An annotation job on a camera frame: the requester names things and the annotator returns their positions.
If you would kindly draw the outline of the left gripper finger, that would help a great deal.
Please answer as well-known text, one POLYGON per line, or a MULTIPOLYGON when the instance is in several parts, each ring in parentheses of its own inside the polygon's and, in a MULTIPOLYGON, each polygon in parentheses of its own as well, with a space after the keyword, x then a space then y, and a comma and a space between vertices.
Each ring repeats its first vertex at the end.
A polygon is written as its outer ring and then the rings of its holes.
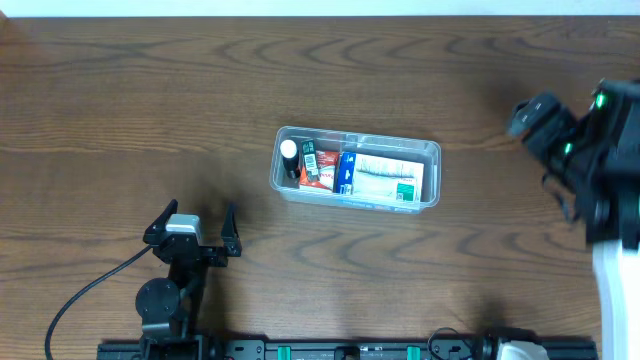
POLYGON ((242 254, 242 244, 235 220, 235 205, 230 204, 226 215, 220 237, 227 257, 240 257, 242 254))
POLYGON ((170 217, 177 213, 178 201, 172 199, 163 212, 147 227, 143 242, 147 245, 160 245, 167 237, 166 226, 170 217))

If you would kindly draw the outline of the dark syrup bottle white cap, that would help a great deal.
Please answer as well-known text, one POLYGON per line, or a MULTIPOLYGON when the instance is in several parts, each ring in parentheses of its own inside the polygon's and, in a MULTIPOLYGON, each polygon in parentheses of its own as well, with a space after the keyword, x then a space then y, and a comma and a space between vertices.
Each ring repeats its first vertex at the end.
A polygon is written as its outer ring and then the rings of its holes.
POLYGON ((301 171, 297 144, 293 140, 287 139, 281 142, 279 149, 287 177, 290 179, 298 179, 301 171))

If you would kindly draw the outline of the dark green square box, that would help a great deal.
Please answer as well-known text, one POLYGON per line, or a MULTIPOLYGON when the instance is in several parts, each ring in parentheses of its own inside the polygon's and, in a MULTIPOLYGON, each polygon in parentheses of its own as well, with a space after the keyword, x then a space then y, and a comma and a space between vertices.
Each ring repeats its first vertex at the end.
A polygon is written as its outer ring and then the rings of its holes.
POLYGON ((301 142, 301 147, 305 170, 304 182, 310 184, 319 180, 315 142, 313 139, 304 140, 301 142))

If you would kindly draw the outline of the red white medicine box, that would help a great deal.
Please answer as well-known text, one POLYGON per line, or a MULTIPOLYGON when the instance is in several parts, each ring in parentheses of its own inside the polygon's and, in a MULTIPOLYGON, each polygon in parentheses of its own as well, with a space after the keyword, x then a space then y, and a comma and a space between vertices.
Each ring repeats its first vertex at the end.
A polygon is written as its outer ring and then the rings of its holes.
POLYGON ((319 180, 310 184, 305 183, 305 170, 303 165, 299 181, 299 189, 311 192, 333 193, 336 167, 340 158, 340 153, 333 151, 316 151, 316 156, 319 168, 319 180))

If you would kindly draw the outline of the blue white medicine box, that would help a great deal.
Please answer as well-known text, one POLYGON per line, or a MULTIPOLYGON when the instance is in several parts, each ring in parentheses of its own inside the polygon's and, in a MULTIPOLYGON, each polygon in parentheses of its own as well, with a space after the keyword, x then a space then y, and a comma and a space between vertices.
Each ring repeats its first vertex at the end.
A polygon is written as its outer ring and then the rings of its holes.
MULTIPOLYGON (((380 156, 365 155, 354 152, 343 152, 340 158, 339 172, 335 190, 343 195, 352 194, 352 183, 355 173, 369 173, 390 177, 412 177, 418 182, 420 199, 415 202, 396 201, 401 204, 418 204, 421 202, 424 165, 422 163, 391 159, 380 156)), ((356 196, 373 201, 395 201, 356 196)))

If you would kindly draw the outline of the green white medicine box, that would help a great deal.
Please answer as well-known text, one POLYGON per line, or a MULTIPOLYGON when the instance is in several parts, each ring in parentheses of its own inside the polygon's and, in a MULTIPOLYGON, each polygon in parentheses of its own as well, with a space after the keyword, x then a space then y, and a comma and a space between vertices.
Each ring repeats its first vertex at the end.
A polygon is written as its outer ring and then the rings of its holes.
POLYGON ((420 199, 418 182, 412 177, 390 177, 355 173, 352 194, 367 198, 415 202, 420 199))

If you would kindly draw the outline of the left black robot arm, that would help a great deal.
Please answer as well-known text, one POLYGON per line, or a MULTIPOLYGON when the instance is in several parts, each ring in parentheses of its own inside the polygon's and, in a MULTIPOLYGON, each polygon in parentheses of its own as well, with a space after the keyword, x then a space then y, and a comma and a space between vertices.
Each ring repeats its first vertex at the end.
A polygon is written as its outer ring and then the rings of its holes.
POLYGON ((208 269, 226 267, 230 257, 242 253, 235 207, 227 209, 220 246, 202 245, 201 237, 200 218, 180 214, 175 199, 145 230, 143 242, 169 266, 169 273, 148 281, 136 295, 135 307, 142 320, 144 338, 155 341, 185 338, 193 329, 208 269))

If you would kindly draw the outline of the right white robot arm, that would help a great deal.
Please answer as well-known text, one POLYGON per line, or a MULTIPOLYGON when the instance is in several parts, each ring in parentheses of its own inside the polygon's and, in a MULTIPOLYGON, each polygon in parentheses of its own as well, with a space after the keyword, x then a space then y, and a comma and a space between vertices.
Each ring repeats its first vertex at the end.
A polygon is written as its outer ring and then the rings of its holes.
POLYGON ((582 222, 592 252, 606 359, 639 356, 639 83, 601 80, 582 117, 551 92, 518 103, 518 138, 574 199, 552 195, 569 224, 582 222))

